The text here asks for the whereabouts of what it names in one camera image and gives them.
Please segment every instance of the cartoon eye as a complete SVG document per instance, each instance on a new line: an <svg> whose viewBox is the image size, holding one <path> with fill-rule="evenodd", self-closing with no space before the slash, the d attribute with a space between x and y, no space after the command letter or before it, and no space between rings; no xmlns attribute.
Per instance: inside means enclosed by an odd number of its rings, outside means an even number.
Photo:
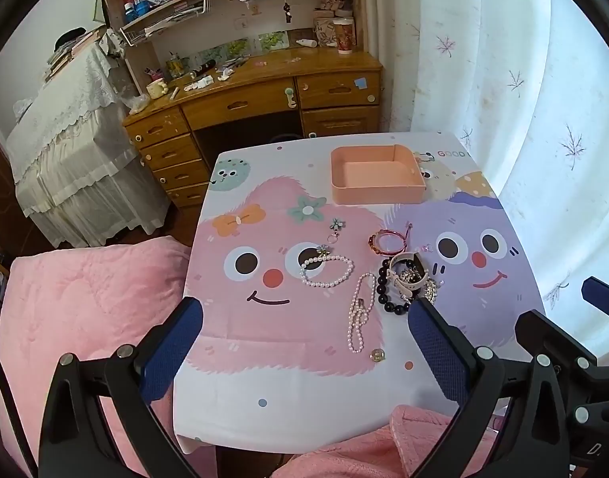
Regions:
<svg viewBox="0 0 609 478"><path fill-rule="evenodd" d="M289 249L284 256L284 269L292 276L300 280L300 266L308 259L317 257L318 246L316 243L298 243ZM326 263L310 263L307 266L306 274L308 277L316 276L322 272Z"/></svg>
<svg viewBox="0 0 609 478"><path fill-rule="evenodd" d="M258 269L258 252L250 246L238 246L229 252L223 266L229 280L242 282L250 279Z"/></svg>
<svg viewBox="0 0 609 478"><path fill-rule="evenodd" d="M506 239L492 228L485 229L480 235L484 251L494 259L503 259L507 253Z"/></svg>
<svg viewBox="0 0 609 478"><path fill-rule="evenodd" d="M468 258L468 245L461 235L455 232L444 232L435 242L437 253L447 263L461 264Z"/></svg>

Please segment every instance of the red string bracelet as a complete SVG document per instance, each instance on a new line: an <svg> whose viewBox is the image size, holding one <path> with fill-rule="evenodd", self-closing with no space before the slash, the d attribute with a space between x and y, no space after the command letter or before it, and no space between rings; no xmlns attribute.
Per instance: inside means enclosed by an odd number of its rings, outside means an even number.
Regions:
<svg viewBox="0 0 609 478"><path fill-rule="evenodd" d="M369 248L378 255L385 255L386 257L394 257L395 255L398 255L398 253L405 252L408 234L410 233L412 227L412 223L408 223L405 235L402 235L401 233L396 232L394 230L379 230L378 232L374 233L372 236L369 237ZM393 252L381 249L379 246L375 245L375 239L378 239L379 241L379 237L383 237L385 235L394 235L395 237L399 237L400 239L402 239L404 245L399 250L395 250Z"/></svg>

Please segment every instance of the pink blanket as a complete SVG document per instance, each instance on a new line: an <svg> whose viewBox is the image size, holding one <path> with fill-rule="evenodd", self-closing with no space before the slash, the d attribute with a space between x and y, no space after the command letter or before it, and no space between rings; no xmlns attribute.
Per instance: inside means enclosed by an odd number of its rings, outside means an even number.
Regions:
<svg viewBox="0 0 609 478"><path fill-rule="evenodd" d="M16 259L0 320L0 359L35 459L45 398L61 354L81 360L110 356L138 344L182 298L190 249L171 237L135 246L57 250ZM152 404L173 437L172 394ZM111 401L103 407L125 463L146 476ZM0 397L2 438L27 471ZM213 447L188 460L203 477L216 476Z"/></svg>
<svg viewBox="0 0 609 478"><path fill-rule="evenodd" d="M294 458L272 478L407 478L449 423L445 415L398 406L388 426ZM495 433L487 430L462 476L482 468L494 440Z"/></svg>

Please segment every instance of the green flower print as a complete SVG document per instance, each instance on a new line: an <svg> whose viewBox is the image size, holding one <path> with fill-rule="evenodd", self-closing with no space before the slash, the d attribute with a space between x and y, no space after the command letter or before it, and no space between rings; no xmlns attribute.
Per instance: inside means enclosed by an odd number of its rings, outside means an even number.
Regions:
<svg viewBox="0 0 609 478"><path fill-rule="evenodd" d="M318 208L326 204L327 198L309 199L306 196L300 196L298 198L298 206L294 206L286 212L299 223L302 223L307 219L313 219L314 221L324 221L324 216L321 214Z"/></svg>

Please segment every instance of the pink bed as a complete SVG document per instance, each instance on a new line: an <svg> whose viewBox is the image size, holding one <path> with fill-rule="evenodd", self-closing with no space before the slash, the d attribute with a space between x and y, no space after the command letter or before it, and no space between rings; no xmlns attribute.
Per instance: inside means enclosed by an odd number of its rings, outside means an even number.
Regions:
<svg viewBox="0 0 609 478"><path fill-rule="evenodd" d="M110 356L138 344L182 298L190 249L172 237L134 246L57 250L16 259L0 319L0 359L35 459L45 398L59 357ZM0 397L4 445L28 472ZM147 476L111 402L103 402L117 446L132 470ZM172 390L152 403L172 436ZM215 477L214 447L187 456L202 477Z"/></svg>

